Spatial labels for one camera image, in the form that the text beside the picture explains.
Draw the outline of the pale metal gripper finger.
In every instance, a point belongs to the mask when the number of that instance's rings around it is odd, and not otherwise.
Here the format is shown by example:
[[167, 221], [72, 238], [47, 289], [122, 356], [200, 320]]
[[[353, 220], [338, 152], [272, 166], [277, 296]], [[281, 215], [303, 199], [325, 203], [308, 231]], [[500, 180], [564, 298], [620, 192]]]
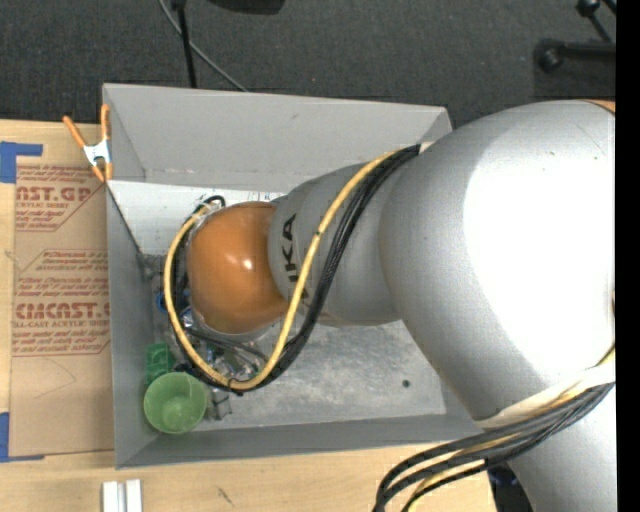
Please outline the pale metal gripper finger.
[[210, 395], [210, 418], [221, 421], [232, 413], [230, 393], [220, 389], [212, 389]]

